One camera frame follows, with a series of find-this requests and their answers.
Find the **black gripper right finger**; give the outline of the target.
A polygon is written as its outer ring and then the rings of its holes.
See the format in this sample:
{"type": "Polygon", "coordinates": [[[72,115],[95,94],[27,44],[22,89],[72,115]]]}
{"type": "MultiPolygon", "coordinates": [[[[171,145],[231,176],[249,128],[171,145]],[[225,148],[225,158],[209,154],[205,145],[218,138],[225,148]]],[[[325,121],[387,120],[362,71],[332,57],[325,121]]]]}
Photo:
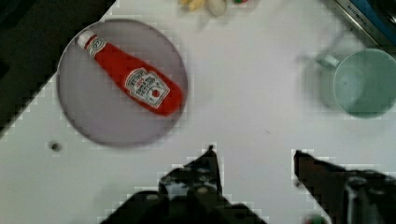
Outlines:
{"type": "Polygon", "coordinates": [[[294,173],[332,224],[395,224],[395,178],[373,169],[348,170],[301,150],[294,173]]]}

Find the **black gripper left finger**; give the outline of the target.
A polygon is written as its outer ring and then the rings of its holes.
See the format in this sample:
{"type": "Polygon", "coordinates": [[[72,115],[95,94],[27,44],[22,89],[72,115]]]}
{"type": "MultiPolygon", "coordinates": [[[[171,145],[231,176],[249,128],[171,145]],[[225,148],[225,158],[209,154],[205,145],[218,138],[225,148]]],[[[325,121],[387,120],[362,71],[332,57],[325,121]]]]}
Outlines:
{"type": "Polygon", "coordinates": [[[168,172],[160,178],[158,184],[159,194],[170,203],[187,203],[196,190],[201,188],[222,193],[214,145],[209,145],[200,157],[168,172]]]}

